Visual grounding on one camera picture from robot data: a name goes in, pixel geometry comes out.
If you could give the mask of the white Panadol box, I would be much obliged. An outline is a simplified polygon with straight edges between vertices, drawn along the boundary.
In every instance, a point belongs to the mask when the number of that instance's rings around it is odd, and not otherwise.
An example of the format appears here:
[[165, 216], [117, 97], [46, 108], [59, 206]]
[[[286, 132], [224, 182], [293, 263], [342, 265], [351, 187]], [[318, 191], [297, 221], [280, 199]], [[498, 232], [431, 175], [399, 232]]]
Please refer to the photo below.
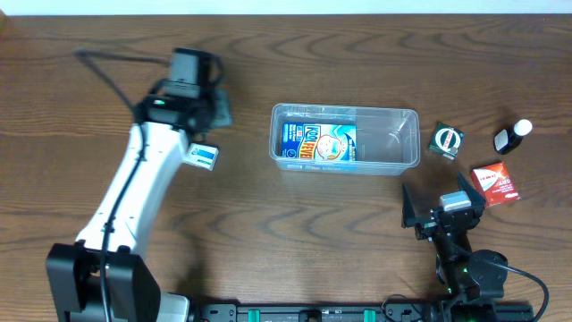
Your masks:
[[218, 154], [219, 149], [216, 147], [192, 143], [183, 158], [183, 163], [212, 171]]

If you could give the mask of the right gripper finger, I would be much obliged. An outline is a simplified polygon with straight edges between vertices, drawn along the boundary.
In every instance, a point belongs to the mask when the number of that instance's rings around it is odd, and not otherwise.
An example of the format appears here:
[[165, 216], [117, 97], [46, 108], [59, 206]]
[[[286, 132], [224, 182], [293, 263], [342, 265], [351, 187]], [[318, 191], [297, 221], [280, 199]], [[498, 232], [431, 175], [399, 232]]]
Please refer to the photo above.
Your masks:
[[486, 199], [467, 181], [461, 172], [457, 173], [458, 186], [464, 191], [471, 202], [471, 206], [477, 210], [484, 210]]
[[411, 228], [416, 225], [421, 225], [423, 220], [421, 217], [416, 216], [416, 210], [414, 204], [408, 194], [408, 189], [405, 185], [402, 185], [402, 228]]

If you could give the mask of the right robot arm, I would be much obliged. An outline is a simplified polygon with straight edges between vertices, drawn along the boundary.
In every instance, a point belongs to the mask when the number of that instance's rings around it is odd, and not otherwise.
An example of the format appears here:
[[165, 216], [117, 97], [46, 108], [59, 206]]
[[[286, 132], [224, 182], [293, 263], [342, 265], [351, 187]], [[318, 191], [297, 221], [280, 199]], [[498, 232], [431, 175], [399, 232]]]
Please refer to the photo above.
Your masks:
[[440, 206], [419, 216], [402, 188], [401, 226], [413, 228], [419, 241], [436, 248], [436, 274], [447, 286], [446, 298], [424, 305], [423, 321], [497, 321], [495, 301], [504, 296], [507, 258], [492, 250], [473, 250], [467, 233], [480, 223], [484, 197], [462, 174], [458, 191], [443, 195]]

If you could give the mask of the blue Kool Fever box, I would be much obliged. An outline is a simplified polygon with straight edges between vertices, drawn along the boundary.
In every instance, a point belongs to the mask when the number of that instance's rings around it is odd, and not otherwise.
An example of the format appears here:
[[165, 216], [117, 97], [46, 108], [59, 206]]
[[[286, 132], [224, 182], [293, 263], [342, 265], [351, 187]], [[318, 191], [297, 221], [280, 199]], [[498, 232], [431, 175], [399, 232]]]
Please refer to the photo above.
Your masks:
[[337, 123], [282, 125], [281, 156], [318, 161], [356, 161], [357, 127]]

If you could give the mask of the green Zam-Buk box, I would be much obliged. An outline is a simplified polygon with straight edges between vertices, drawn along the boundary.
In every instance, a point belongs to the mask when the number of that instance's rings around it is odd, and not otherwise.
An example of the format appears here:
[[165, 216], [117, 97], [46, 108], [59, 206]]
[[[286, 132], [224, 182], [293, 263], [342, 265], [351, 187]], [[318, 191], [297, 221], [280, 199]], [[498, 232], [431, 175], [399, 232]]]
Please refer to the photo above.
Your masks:
[[454, 160], [462, 147], [464, 137], [464, 132], [445, 123], [438, 122], [428, 149], [442, 157]]

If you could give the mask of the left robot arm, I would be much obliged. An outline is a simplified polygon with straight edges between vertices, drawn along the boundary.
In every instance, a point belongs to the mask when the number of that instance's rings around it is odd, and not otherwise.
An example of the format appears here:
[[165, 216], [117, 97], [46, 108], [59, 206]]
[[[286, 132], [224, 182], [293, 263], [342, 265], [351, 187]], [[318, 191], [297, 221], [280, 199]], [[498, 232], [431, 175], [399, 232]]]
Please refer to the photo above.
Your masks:
[[232, 123], [223, 89], [222, 59], [176, 47], [169, 67], [133, 103], [94, 62], [115, 54], [78, 50], [75, 56], [106, 83], [133, 116], [128, 146], [97, 211], [72, 244], [56, 243], [46, 273], [60, 321], [199, 321], [201, 308], [185, 295], [162, 292], [145, 263], [153, 225], [183, 164], [212, 169], [218, 150], [206, 135]]

